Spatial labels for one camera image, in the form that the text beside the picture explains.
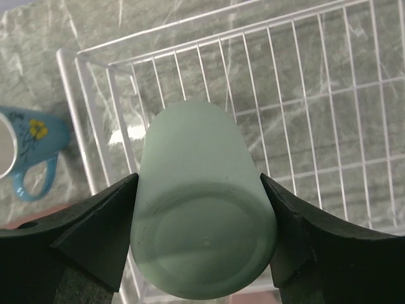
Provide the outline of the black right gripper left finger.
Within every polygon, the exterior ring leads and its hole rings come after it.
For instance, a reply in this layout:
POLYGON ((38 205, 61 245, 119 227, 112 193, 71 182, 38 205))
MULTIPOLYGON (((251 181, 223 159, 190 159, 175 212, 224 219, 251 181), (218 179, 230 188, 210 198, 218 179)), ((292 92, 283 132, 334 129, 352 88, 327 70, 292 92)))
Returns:
POLYGON ((1 230, 2 303, 111 303, 130 246, 139 176, 1 230))

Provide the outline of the tall green plastic cup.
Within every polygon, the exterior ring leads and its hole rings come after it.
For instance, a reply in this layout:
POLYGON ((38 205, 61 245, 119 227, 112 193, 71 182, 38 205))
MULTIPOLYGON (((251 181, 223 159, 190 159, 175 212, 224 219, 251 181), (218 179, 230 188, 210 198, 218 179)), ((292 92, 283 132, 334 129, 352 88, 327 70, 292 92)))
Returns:
POLYGON ((207 101, 179 101, 151 122, 130 246, 153 286, 188 300, 235 293, 267 268, 277 220, 235 120, 207 101))

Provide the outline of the blue flowered mug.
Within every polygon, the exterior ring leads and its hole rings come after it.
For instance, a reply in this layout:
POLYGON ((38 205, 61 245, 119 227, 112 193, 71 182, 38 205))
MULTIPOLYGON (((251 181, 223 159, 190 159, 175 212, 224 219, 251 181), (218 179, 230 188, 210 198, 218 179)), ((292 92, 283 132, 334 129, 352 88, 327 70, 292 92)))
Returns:
POLYGON ((70 143, 70 131, 60 118, 41 111, 1 107, 1 178, 13 178, 14 192, 23 201, 38 201, 51 190, 59 153, 70 143), (44 184, 36 195, 24 186, 28 170, 46 164, 44 184))

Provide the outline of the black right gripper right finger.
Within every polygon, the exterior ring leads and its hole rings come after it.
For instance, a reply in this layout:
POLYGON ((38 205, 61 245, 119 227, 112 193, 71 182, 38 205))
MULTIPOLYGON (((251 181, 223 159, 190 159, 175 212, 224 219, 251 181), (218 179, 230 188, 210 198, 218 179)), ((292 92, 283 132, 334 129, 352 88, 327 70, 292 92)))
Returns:
POLYGON ((277 218, 270 268, 283 303, 404 303, 404 237, 342 220, 260 178, 277 218))

